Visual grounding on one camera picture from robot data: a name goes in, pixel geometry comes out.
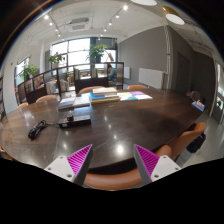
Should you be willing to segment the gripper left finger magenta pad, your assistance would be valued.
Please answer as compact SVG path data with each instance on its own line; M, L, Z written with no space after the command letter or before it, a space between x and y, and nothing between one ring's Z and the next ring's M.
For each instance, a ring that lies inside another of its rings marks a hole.
M87 145L69 156L57 157L45 168L45 171L82 186L89 169L92 154L92 145Z

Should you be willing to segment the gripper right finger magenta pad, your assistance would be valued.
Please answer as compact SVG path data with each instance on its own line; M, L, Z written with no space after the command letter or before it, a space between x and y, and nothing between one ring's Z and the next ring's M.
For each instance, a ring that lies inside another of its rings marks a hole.
M171 148L168 145L162 146L154 153L135 144L133 152L144 185L180 170L180 167L170 158Z

